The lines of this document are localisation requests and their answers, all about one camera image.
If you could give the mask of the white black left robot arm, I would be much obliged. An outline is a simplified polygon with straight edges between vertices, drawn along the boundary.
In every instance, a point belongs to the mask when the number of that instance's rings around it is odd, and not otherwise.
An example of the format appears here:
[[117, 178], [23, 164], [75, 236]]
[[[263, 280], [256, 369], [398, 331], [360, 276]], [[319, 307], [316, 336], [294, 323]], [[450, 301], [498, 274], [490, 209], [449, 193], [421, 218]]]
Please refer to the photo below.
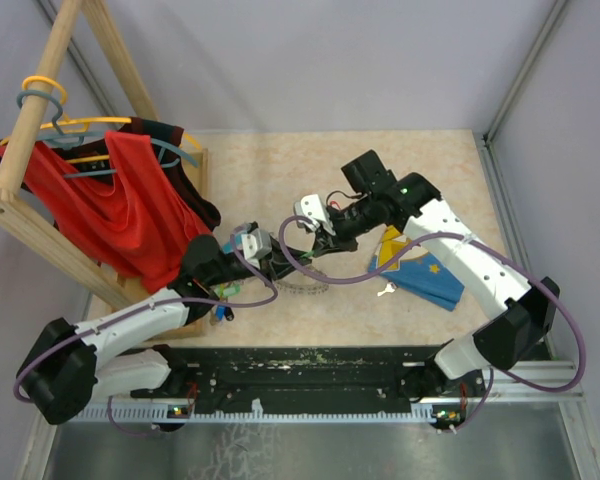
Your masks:
[[199, 235], [189, 243], [176, 277], [147, 299], [95, 320], [48, 323], [16, 374], [14, 394], [34, 404], [51, 425], [71, 420], [91, 400], [177, 396], [188, 384], [186, 361], [165, 344], [139, 353], [132, 348], [204, 317], [220, 302], [216, 285], [253, 276], [271, 282], [292, 270], [267, 233], [241, 235], [229, 253], [213, 236]]

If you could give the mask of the steel key ring disc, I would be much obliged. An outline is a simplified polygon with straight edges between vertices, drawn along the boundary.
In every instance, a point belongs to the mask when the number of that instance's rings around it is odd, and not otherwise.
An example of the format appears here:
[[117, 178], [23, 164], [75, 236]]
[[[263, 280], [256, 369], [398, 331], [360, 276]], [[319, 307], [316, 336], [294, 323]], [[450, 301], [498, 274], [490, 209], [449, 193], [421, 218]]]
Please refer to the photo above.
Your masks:
[[279, 290], [295, 295], [321, 295], [329, 290], [328, 284], [299, 271], [294, 271], [287, 277], [276, 280], [274, 284]]

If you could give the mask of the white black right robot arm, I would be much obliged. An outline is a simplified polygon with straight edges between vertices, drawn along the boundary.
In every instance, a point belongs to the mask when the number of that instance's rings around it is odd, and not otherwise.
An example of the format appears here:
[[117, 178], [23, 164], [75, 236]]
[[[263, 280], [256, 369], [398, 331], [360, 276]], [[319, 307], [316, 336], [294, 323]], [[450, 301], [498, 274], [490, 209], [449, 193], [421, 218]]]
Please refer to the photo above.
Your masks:
[[429, 361], [426, 380], [434, 393], [450, 395], [462, 376], [474, 370], [512, 368], [550, 331], [555, 306], [546, 295], [559, 293], [555, 282], [544, 278], [534, 286], [478, 249], [478, 238], [425, 177], [410, 173], [397, 179], [373, 150], [346, 164], [342, 172], [359, 196], [351, 205], [338, 210], [312, 194], [294, 207], [309, 219], [316, 255], [354, 251], [359, 236], [380, 225], [391, 226], [411, 241], [420, 239], [486, 315], [484, 325], [450, 341]]

